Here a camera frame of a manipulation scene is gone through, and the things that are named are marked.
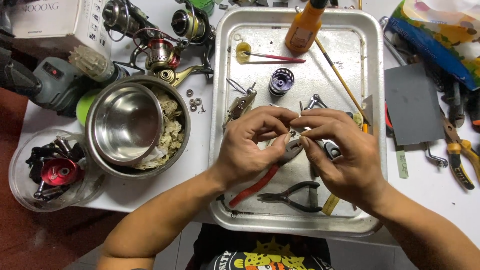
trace stainless steel bowl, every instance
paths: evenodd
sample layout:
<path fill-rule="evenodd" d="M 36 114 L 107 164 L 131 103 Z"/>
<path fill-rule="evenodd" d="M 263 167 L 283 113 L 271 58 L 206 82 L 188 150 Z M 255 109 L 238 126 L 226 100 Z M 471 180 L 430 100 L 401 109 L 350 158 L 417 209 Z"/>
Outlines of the stainless steel bowl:
<path fill-rule="evenodd" d="M 179 122 L 182 125 L 182 129 L 185 133 L 185 138 L 183 140 L 183 143 L 178 149 L 178 151 L 173 155 L 173 157 L 170 157 L 170 159 L 162 166 L 153 168 L 153 169 L 147 169 L 147 170 L 138 170 L 134 169 L 128 166 L 119 166 L 116 164 L 113 164 L 111 162 L 106 161 L 97 151 L 94 143 L 94 117 L 93 117 L 93 112 L 96 110 L 96 108 L 99 106 L 99 101 L 100 101 L 100 96 L 102 93 L 110 91 L 114 87 L 118 86 L 119 84 L 124 84 L 124 83 L 137 83 L 141 84 L 148 89 L 158 89 L 160 91 L 163 91 L 167 93 L 172 99 L 176 100 L 179 104 L 179 108 L 183 111 L 182 117 L 180 117 Z M 183 100 L 182 96 L 180 93 L 172 87 L 170 84 L 166 83 L 165 81 L 152 77 L 152 76 L 146 76 L 146 75 L 138 75 L 138 76 L 130 76 L 123 78 L 119 81 L 114 82 L 113 84 L 107 86 L 100 94 L 97 96 L 97 98 L 94 100 L 92 103 L 92 106 L 90 107 L 87 115 L 87 120 L 85 123 L 85 135 L 86 135 L 86 140 L 87 140 L 87 146 L 88 150 L 90 151 L 90 154 L 92 158 L 95 160 L 95 162 L 107 173 L 117 176 L 122 179 L 127 179 L 127 180 L 140 180 L 140 179 L 145 179 L 145 178 L 150 178 L 153 176 L 156 176 L 162 172 L 164 172 L 166 169 L 170 168 L 182 155 L 184 152 L 188 139 L 190 137 L 190 128 L 191 128 L 191 120 L 190 120 L 190 113 L 189 109 L 187 107 L 187 104 Z"/>
<path fill-rule="evenodd" d="M 152 91 L 138 83 L 119 84 L 100 92 L 97 104 L 92 112 L 93 142 L 107 162 L 133 165 L 152 152 L 163 123 Z"/>

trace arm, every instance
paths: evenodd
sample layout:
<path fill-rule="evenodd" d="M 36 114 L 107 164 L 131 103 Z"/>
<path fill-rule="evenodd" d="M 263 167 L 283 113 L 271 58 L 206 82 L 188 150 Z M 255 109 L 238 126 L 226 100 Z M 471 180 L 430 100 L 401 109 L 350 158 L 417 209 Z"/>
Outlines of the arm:
<path fill-rule="evenodd" d="M 290 139 L 283 123 L 297 117 L 285 108 L 259 107 L 230 122 L 218 161 L 126 216 L 105 240 L 97 269 L 152 269 L 155 256 L 200 210 L 231 186 L 255 178 L 282 157 Z M 269 148 L 258 148 L 259 141 L 272 138 L 277 139 Z"/>
<path fill-rule="evenodd" d="M 395 190 L 382 176 L 376 139 L 342 111 L 304 110 L 292 127 L 325 186 L 384 223 L 420 269 L 475 269 L 480 250 L 455 225 Z M 329 160 L 315 140 L 331 139 L 342 156 Z"/>

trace yellow tag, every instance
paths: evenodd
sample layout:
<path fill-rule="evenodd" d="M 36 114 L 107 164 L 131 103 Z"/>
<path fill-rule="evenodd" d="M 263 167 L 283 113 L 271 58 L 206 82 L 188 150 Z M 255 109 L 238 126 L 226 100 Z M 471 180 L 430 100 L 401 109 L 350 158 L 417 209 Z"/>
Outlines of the yellow tag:
<path fill-rule="evenodd" d="M 328 197 L 328 200 L 325 202 L 322 212 L 325 215 L 330 216 L 333 212 L 333 209 L 335 209 L 335 206 L 339 201 L 340 201 L 339 197 L 331 194 L 330 197 Z"/>

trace forearm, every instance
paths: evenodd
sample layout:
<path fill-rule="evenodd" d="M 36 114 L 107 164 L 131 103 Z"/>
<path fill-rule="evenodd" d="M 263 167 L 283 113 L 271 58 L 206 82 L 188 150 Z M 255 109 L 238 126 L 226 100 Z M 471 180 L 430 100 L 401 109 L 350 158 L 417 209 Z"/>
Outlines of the forearm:
<path fill-rule="evenodd" d="M 192 218 L 223 192 L 205 171 L 152 198 L 126 216 L 108 235 L 104 255 L 150 258 L 165 249 Z"/>
<path fill-rule="evenodd" d="M 419 269 L 474 269 L 480 250 L 453 223 L 393 187 L 372 215 L 382 221 Z"/>

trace hand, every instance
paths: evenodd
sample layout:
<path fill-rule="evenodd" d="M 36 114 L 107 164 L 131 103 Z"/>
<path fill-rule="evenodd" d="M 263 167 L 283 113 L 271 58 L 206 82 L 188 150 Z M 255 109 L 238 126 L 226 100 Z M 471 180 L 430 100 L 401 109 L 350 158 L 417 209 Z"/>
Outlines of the hand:
<path fill-rule="evenodd" d="M 385 187 L 377 140 L 364 133 L 340 110 L 312 109 L 290 122 L 294 128 L 310 127 L 301 133 L 300 142 L 325 186 L 335 196 L 365 211 L 381 203 Z M 329 139 L 342 156 L 328 159 L 315 140 Z"/>
<path fill-rule="evenodd" d="M 210 168 L 225 189 L 257 177 L 277 162 L 290 140 L 289 123 L 298 118 L 285 108 L 261 106 L 227 124 L 220 154 Z M 258 142 L 277 138 L 260 150 Z"/>

